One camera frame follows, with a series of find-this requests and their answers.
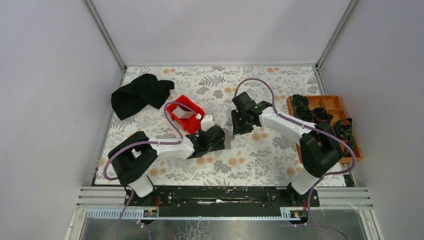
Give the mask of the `grey card holder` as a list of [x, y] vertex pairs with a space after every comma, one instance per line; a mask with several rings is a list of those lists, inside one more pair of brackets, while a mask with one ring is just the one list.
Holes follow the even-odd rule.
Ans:
[[224, 131], [224, 150], [231, 148], [231, 141], [235, 139], [233, 135], [230, 134], [227, 128], [222, 129]]

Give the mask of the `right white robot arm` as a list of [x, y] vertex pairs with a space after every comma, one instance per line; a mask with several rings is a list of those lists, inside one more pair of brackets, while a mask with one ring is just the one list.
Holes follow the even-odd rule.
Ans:
[[300, 147], [303, 168], [288, 185], [286, 198], [293, 206], [301, 205], [307, 199], [306, 192], [343, 156], [332, 127], [326, 122], [315, 124], [278, 113], [271, 103], [256, 103], [247, 92], [237, 95], [232, 102], [236, 107], [231, 111], [234, 135], [263, 127], [284, 135]]

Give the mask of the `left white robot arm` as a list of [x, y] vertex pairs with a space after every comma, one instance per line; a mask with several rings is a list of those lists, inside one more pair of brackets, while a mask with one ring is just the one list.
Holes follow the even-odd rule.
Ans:
[[136, 199], [148, 206], [154, 202], [155, 192], [147, 172], [156, 160], [200, 158], [209, 152], [230, 149], [230, 140], [228, 130], [218, 125], [182, 139], [153, 139], [137, 131], [109, 152], [108, 164], [119, 183], [134, 190]]

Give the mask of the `red plastic bin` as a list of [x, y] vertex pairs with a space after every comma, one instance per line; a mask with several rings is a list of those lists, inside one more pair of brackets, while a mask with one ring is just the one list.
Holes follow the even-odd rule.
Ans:
[[201, 129], [201, 119], [205, 112], [187, 96], [181, 95], [173, 102], [167, 103], [165, 110], [171, 120], [178, 123], [184, 131], [194, 134]]

